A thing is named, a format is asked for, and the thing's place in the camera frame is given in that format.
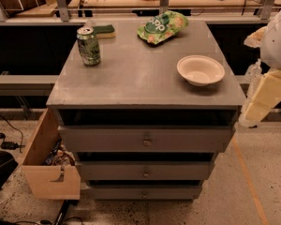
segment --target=floor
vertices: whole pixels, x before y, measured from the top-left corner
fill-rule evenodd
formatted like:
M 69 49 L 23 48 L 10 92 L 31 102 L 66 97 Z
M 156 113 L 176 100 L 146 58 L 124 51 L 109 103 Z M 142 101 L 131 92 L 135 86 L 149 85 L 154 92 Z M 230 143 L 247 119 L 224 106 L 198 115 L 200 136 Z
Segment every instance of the floor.
M 42 110 L 29 119 L 21 111 L 0 110 L 27 143 Z M 81 193 L 69 206 L 67 224 L 89 225 L 281 225 L 281 121 L 268 119 L 256 128 L 236 124 L 226 152 L 216 159 L 215 168 L 203 191 L 193 202 L 101 202 Z M 20 132 L 0 118 L 0 132 L 6 141 L 19 143 Z M 21 158 L 19 150 L 11 151 Z M 22 169 L 10 176 L 0 191 L 0 219 L 24 224 L 42 219 L 54 222 L 61 201 L 37 200 L 31 194 Z

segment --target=open wooden box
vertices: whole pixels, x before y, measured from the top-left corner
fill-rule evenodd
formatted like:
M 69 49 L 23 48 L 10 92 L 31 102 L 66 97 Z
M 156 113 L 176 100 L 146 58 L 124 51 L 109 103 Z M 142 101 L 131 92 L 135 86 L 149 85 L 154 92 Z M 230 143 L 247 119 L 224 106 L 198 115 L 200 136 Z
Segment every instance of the open wooden box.
M 78 200 L 81 178 L 75 166 L 65 166 L 61 176 L 62 166 L 41 165 L 60 139 L 57 128 L 53 112 L 46 109 L 26 145 L 22 171 L 36 198 Z

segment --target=drawer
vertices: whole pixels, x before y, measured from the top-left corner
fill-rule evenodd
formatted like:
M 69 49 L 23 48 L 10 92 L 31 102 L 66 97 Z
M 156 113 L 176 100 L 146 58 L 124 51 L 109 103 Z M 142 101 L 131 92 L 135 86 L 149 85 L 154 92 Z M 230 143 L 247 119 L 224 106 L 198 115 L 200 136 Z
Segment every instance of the drawer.
M 77 162 L 81 179 L 89 180 L 207 180 L 213 162 L 88 161 Z
M 60 126 L 67 150 L 132 152 L 224 152 L 234 129 L 203 128 L 95 128 Z
M 94 200 L 195 200 L 197 187 L 89 187 L 83 191 Z
M 22 171 L 36 198 L 78 200 L 81 178 L 75 166 L 62 168 L 42 165 L 56 141 L 60 139 L 57 128 L 52 111 L 46 110 L 25 147 Z

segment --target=can top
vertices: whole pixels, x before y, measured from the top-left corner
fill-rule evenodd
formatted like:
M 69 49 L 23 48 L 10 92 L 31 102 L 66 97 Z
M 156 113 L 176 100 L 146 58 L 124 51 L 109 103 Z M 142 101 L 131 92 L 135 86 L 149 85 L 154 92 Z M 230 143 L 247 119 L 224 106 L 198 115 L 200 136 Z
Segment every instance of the can top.
M 77 33 L 80 35 L 90 35 L 94 32 L 93 27 L 84 26 L 77 30 Z

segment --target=soda can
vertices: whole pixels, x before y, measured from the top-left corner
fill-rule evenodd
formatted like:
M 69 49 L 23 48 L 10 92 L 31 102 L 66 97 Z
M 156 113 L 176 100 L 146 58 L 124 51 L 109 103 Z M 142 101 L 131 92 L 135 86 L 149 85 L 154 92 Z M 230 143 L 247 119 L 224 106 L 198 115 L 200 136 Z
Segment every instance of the soda can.
M 82 61 L 86 66 L 100 63 L 99 43 L 93 27 L 81 27 L 77 30 L 77 42 Z

